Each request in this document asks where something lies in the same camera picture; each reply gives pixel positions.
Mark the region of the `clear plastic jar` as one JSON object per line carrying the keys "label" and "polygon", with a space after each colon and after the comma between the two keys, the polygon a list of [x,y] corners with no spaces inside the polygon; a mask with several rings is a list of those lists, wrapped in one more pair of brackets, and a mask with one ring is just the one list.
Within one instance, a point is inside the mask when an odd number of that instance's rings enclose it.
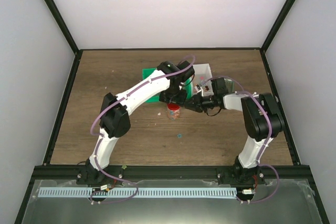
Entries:
{"label": "clear plastic jar", "polygon": [[179,110],[177,111],[171,111],[167,108],[167,116],[169,119],[171,120],[176,120],[180,117],[180,114],[181,114],[181,107]]}

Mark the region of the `red jar lid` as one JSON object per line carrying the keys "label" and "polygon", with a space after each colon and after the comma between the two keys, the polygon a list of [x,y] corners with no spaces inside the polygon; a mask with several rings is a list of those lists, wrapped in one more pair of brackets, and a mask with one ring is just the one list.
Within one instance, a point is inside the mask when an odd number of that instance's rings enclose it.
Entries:
{"label": "red jar lid", "polygon": [[180,106],[178,106],[177,104],[174,103],[169,103],[167,104],[167,108],[171,111],[177,111],[180,109]]}

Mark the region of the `green plastic scoop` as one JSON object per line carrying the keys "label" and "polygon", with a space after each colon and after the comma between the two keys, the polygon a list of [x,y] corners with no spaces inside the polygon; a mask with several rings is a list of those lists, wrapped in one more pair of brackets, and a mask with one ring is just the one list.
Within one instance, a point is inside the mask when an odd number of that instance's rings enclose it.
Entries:
{"label": "green plastic scoop", "polygon": [[234,81],[232,79],[225,78],[225,85],[228,90],[228,92],[232,93],[234,92]]}

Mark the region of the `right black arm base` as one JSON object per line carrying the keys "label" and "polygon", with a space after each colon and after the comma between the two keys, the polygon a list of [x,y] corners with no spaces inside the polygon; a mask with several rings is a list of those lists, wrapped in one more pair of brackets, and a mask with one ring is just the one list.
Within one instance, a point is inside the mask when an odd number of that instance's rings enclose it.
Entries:
{"label": "right black arm base", "polygon": [[232,166],[220,166],[216,169],[218,182],[230,185],[249,185],[254,182],[253,177],[258,176],[260,167],[243,168],[240,163]]}

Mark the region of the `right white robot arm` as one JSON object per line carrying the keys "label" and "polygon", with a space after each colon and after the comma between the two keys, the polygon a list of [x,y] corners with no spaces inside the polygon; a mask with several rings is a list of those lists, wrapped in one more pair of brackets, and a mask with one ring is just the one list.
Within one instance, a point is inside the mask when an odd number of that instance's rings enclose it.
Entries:
{"label": "right white robot arm", "polygon": [[244,184],[257,173],[260,160],[269,143],[284,130],[284,119],[271,93],[251,94],[247,91],[229,92],[228,78],[211,78],[213,95],[202,95],[202,89],[183,103],[183,107],[198,113],[209,109],[235,110],[243,113],[248,138],[233,165],[233,177]]}

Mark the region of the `white candy bin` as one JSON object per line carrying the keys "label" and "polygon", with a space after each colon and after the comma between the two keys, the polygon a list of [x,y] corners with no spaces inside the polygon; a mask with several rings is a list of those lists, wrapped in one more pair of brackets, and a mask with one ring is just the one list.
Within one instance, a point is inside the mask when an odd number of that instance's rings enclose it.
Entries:
{"label": "white candy bin", "polygon": [[197,84],[200,84],[202,86],[208,86],[209,91],[205,93],[201,93],[202,96],[208,96],[208,95],[213,95],[213,89],[212,89],[212,83],[211,83],[211,78],[212,72],[211,72],[211,67],[208,63],[203,63],[203,64],[195,64],[193,65],[194,71],[195,71],[195,77],[192,81],[192,95],[197,94],[195,91],[195,86]]}

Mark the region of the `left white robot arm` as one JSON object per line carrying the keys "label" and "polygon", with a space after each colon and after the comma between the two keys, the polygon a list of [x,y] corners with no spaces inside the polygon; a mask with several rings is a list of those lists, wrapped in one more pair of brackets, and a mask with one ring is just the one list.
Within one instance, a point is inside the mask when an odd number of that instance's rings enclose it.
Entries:
{"label": "left white robot arm", "polygon": [[170,61],[159,64],[144,80],[117,95],[107,93],[103,97],[100,113],[90,128],[90,134],[98,136],[97,143],[87,161],[89,178],[102,184],[107,178],[110,156],[119,138],[131,127],[130,116],[148,99],[159,94],[159,101],[182,106],[187,98],[182,85],[194,75],[192,60],[174,65]]}

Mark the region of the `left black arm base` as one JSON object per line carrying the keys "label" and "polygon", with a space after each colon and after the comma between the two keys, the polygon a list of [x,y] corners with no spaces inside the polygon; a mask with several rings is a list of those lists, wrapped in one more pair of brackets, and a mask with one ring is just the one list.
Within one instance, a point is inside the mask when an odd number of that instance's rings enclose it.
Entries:
{"label": "left black arm base", "polygon": [[[123,177],[123,169],[121,166],[109,165],[103,170],[114,177]],[[113,182],[113,178],[110,178],[101,171],[96,170],[90,164],[89,159],[87,159],[83,165],[79,166],[76,181],[77,185],[101,186],[105,184],[113,184]]]}

